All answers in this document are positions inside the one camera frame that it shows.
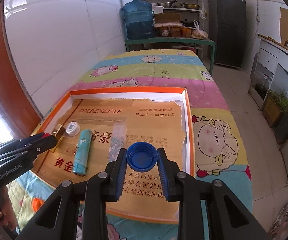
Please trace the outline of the person's left hand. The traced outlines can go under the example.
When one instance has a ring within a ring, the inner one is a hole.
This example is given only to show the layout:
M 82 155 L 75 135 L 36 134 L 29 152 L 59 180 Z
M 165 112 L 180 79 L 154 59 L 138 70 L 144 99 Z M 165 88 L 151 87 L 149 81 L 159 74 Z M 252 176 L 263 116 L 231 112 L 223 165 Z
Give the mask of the person's left hand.
M 1 196 L 2 204 L 0 205 L 0 225 L 4 225 L 10 231 L 14 231 L 17 227 L 17 219 L 6 186 L 1 189 Z

